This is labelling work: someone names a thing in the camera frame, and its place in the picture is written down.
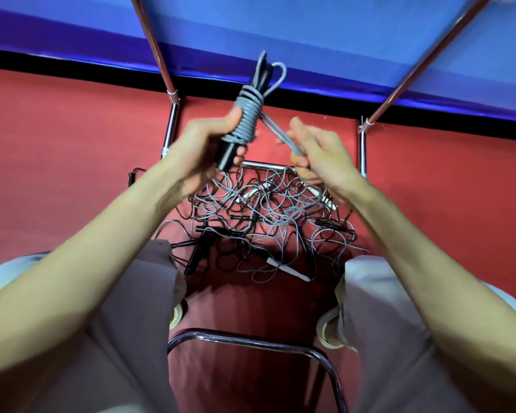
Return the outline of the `person's right hand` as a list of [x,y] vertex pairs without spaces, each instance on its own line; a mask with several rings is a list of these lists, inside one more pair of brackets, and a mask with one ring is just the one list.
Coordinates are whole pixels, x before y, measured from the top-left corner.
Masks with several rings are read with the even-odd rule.
[[362,191],[366,181],[351,155],[337,133],[307,126],[314,135],[314,141],[292,139],[304,153],[302,157],[290,153],[296,173],[309,185],[324,185],[338,199],[354,205],[354,196]]

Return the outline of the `person's left hand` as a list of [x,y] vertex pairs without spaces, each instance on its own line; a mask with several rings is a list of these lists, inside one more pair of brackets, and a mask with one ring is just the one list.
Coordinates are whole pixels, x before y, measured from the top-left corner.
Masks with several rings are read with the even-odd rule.
[[215,118],[193,119],[159,164],[166,197],[179,202],[215,178],[214,162],[221,137],[231,131],[213,131]]

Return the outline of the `grey jump rope black handles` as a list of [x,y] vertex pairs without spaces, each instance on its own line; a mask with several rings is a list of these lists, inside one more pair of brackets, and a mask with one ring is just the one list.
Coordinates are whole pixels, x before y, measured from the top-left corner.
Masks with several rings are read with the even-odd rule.
[[255,140],[258,121],[262,121],[297,156],[304,155],[285,131],[262,110],[265,99],[281,85],[286,76],[286,65],[283,62],[270,63],[267,52],[263,50],[249,83],[242,86],[234,102],[242,111],[241,119],[233,131],[221,137],[215,158],[216,168],[220,172],[227,173],[233,167],[239,148]]

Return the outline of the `person's left forearm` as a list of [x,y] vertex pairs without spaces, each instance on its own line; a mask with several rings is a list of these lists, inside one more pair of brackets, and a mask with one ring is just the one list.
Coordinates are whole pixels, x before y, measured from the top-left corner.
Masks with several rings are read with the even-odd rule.
[[189,192],[190,165],[161,160],[78,233],[0,290],[0,372],[74,335]]

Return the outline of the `person's right forearm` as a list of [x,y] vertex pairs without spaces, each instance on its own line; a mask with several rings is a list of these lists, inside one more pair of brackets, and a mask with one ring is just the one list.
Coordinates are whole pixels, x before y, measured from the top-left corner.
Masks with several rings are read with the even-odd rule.
[[361,175],[343,196],[377,240],[445,357],[516,402],[516,311]]

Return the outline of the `person's left shoe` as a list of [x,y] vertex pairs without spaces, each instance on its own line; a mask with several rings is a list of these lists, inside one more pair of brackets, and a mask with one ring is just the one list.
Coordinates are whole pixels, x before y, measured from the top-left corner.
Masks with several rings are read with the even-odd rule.
[[181,320],[184,318],[184,316],[186,315],[187,313],[187,301],[185,298],[183,298],[180,303],[178,305],[176,305],[172,312],[171,312],[171,316],[170,316],[170,320],[169,320],[169,329],[172,330],[174,329],[175,327],[177,327],[179,325],[179,323],[181,322]]

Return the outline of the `person's shoe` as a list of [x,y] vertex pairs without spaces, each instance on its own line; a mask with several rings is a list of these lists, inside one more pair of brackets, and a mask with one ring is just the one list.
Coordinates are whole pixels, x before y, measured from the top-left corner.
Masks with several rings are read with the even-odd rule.
[[179,323],[181,322],[181,320],[184,318],[184,316],[186,315],[187,313],[187,301],[185,298],[183,298],[180,303],[178,305],[176,305],[172,312],[171,312],[171,316],[170,316],[170,320],[169,320],[169,329],[172,330],[174,329],[175,327],[177,327],[179,325]]
[[328,349],[342,347],[351,348],[343,335],[340,334],[340,309],[334,307],[325,312],[317,321],[316,335],[320,343]]

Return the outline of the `person's right shoe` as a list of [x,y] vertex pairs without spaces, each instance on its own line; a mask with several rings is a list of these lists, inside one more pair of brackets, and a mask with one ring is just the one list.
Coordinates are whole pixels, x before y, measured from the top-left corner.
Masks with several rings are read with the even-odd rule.
[[351,348],[343,335],[340,334],[340,309],[334,307],[325,312],[317,321],[316,335],[320,343],[328,349],[342,347]]

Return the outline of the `person's grey trousers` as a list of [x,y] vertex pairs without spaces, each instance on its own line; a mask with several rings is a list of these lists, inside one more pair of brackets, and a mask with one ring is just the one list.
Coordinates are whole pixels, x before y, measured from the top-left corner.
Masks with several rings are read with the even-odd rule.
[[[78,337],[0,374],[0,413],[178,413],[167,342],[185,281],[168,241],[148,242]],[[516,398],[437,351],[387,261],[358,256],[336,288],[342,345],[362,379],[353,413],[516,413]]]

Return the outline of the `chrome table frame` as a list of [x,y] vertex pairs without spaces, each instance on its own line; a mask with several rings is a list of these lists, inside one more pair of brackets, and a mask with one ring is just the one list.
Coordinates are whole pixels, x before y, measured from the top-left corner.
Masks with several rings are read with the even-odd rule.
[[[470,24],[470,22],[488,5],[492,0],[472,0],[465,11],[454,20],[451,27],[445,31],[442,37],[434,43],[426,53],[420,58],[420,61],[411,69],[411,71],[396,86],[393,92],[388,96],[379,108],[368,118],[361,117],[360,125],[357,129],[358,141],[358,169],[360,174],[367,178],[366,166],[366,133],[368,129],[375,124],[385,111],[401,96],[404,91],[422,75],[427,67],[434,62],[435,59],[445,50],[448,45]],[[182,109],[181,99],[178,90],[174,87],[171,75],[167,69],[165,58],[159,46],[158,39],[154,33],[150,16],[146,10],[144,0],[131,0],[134,11],[138,16],[140,26],[146,36],[151,47],[154,59],[158,65],[161,77],[165,83],[167,94],[171,99],[172,107],[168,119],[165,132],[164,145],[161,151],[161,159],[167,154],[177,133],[178,117]]]

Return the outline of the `chrome chair frame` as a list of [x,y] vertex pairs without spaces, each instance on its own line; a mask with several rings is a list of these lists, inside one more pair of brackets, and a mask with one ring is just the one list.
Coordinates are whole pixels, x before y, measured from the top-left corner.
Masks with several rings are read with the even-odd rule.
[[327,355],[317,347],[293,345],[278,341],[266,340],[265,338],[258,338],[250,335],[221,332],[204,328],[190,328],[182,331],[168,341],[167,354],[170,354],[182,343],[191,340],[255,348],[266,351],[280,352],[283,354],[299,354],[314,359],[318,361],[320,366],[325,369],[327,375],[329,376],[338,413],[350,413],[350,409],[347,405],[347,402],[345,401],[341,382],[338,378],[335,367]]

